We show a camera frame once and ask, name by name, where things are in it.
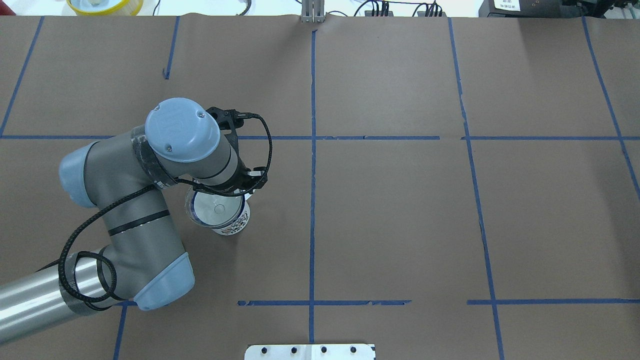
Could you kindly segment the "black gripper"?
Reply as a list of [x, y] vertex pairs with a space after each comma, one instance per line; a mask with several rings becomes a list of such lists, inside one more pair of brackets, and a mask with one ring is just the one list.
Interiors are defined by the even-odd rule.
[[253, 194], [262, 189], [268, 181], [268, 167], [258, 166], [254, 168], [242, 167], [233, 178], [231, 186], [232, 194]]

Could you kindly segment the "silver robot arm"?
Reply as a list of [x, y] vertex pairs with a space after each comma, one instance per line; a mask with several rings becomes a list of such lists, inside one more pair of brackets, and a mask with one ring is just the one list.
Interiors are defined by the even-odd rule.
[[96, 208], [68, 237], [57, 260], [1, 287], [1, 344], [133, 301], [148, 312], [195, 285], [190, 256], [163, 191], [185, 184], [196, 193], [243, 199], [267, 181], [272, 162], [248, 168], [237, 129], [254, 112], [203, 108], [189, 98], [158, 103], [143, 125], [91, 142], [64, 157], [62, 188]]

